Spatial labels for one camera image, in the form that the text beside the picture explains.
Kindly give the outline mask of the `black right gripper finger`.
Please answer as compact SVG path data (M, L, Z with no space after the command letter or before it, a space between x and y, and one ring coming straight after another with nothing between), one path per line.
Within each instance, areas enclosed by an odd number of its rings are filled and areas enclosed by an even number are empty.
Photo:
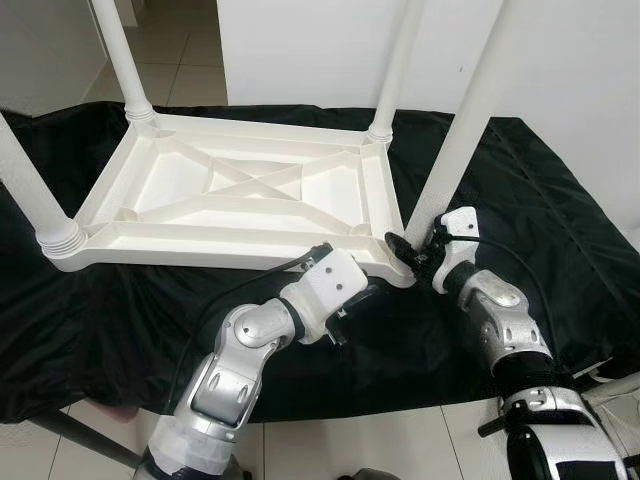
M413 275L421 276L424 273L425 257L406 238L398 236L394 232L388 232L385 233L385 242L387 242L393 256L406 265Z

